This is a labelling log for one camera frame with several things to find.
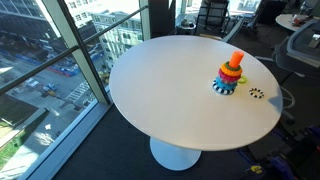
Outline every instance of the yellow object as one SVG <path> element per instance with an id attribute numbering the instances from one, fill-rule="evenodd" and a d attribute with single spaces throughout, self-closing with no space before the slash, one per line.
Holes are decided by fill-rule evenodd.
<path id="1" fill-rule="evenodd" d="M 238 80 L 238 83 L 244 84 L 247 82 L 247 78 L 244 75 L 241 75 L 241 78 Z"/>
<path id="2" fill-rule="evenodd" d="M 56 96 L 56 93 L 54 92 L 54 91 L 52 91 L 52 90 L 49 90 L 48 92 L 47 92 L 50 96 Z"/>
<path id="3" fill-rule="evenodd" d="M 256 174 L 263 173 L 261 166 L 251 166 L 251 171 L 255 172 Z"/>
<path id="4" fill-rule="evenodd" d="M 242 68 L 240 68 L 238 71 L 232 71 L 225 66 L 225 63 L 222 64 L 220 69 L 224 74 L 228 76 L 240 76 L 242 73 Z"/>

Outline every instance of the floor-to-ceiling window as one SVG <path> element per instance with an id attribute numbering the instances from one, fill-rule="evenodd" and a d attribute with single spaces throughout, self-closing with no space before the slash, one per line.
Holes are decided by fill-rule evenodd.
<path id="1" fill-rule="evenodd" d="M 230 0 L 229 12 L 233 14 L 254 14 L 259 8 L 261 0 Z"/>
<path id="2" fill-rule="evenodd" d="M 0 178 L 19 178 L 56 151 L 97 104 L 112 103 L 113 63 L 150 37 L 145 12 L 121 22 L 147 1 L 128 3 L 0 1 Z"/>

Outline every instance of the sidewalk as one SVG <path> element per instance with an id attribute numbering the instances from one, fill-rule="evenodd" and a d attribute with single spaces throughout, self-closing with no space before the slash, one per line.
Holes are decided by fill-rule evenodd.
<path id="1" fill-rule="evenodd" d="M 45 113 L 47 110 L 44 108 L 39 108 L 36 112 L 34 112 L 27 120 L 17 126 L 15 129 L 10 131 L 4 137 L 0 139 L 0 148 L 4 146 L 7 142 L 9 142 L 13 137 L 15 137 L 21 130 L 31 124 L 35 119 Z"/>
<path id="2" fill-rule="evenodd" d="M 54 142 L 69 122 L 50 113 L 0 171 L 0 179 L 18 179 Z"/>

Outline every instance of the table top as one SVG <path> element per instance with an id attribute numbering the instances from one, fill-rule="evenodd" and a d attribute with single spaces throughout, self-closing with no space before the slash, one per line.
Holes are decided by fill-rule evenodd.
<path id="1" fill-rule="evenodd" d="M 293 14 L 280 14 L 279 16 L 276 17 L 276 22 L 286 29 L 289 29 L 291 31 L 296 31 L 300 28 L 300 26 L 293 26 L 292 18 L 293 18 Z"/>
<path id="2" fill-rule="evenodd" d="M 277 124 L 282 94 L 271 72 L 246 52 L 241 67 L 247 83 L 229 96 L 216 93 L 212 82 L 234 50 L 197 36 L 147 40 L 114 64 L 112 99 L 136 128 L 172 145 L 215 151 L 250 144 Z M 264 97 L 250 96 L 251 88 Z"/>

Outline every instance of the crosswalk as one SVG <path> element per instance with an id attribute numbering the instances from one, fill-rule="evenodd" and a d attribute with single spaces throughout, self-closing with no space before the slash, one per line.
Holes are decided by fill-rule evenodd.
<path id="1" fill-rule="evenodd" d="M 72 91 L 65 100 L 70 103 L 75 103 L 89 88 L 90 86 L 88 83 L 84 81 L 74 91 Z"/>

